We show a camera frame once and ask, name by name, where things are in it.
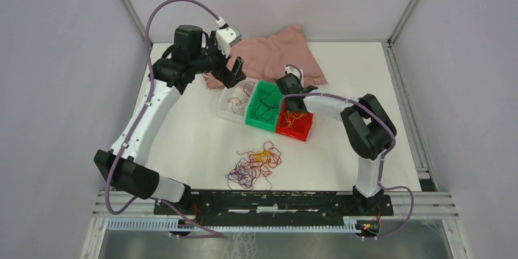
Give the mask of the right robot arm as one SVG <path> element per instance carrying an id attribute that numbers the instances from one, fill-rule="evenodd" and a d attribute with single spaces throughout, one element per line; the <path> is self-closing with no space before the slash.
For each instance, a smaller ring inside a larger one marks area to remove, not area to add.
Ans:
<path id="1" fill-rule="evenodd" d="M 341 122 L 349 144 L 359 157 L 358 174 L 353 191 L 353 208 L 368 215 L 377 208 L 381 195 L 385 158 L 396 145 L 397 131 L 372 94 L 346 98 L 326 93 L 315 86 L 303 86 L 303 72 L 295 65 L 285 66 L 285 75 L 275 82 L 281 99 L 274 105 L 296 114 L 323 115 Z"/>

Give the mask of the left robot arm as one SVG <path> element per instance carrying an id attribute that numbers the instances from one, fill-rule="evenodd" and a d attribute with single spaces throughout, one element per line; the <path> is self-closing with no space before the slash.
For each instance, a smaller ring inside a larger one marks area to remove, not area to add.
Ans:
<path id="1" fill-rule="evenodd" d="M 167 200 L 178 214 L 191 209 L 192 197 L 187 194 L 191 188 L 148 168 L 147 159 L 166 116 L 197 75 L 211 73 L 226 88 L 246 78 L 240 57 L 232 68 L 227 66 L 231 48 L 240 40 L 240 31 L 228 24 L 209 34 L 193 25 L 176 28 L 173 45 L 151 66 L 137 111 L 110 149 L 98 150 L 94 157 L 110 188 L 140 199 Z"/>

